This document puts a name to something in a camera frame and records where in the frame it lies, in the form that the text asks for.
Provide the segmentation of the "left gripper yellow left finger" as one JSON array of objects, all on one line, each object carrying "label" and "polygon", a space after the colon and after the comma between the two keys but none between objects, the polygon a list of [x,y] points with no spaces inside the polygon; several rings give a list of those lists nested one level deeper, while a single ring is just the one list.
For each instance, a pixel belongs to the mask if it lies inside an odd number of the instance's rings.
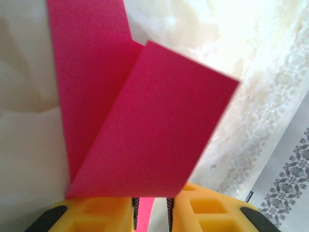
[{"label": "left gripper yellow left finger", "polygon": [[52,205],[28,232],[133,232],[139,198],[72,198]]}]

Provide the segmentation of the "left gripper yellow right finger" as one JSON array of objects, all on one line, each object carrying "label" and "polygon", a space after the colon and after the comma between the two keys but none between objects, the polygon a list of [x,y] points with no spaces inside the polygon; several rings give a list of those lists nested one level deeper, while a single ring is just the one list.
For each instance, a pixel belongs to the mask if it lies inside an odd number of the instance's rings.
[{"label": "left gripper yellow right finger", "polygon": [[171,232],[277,232],[278,228],[253,205],[187,183],[167,199]]}]

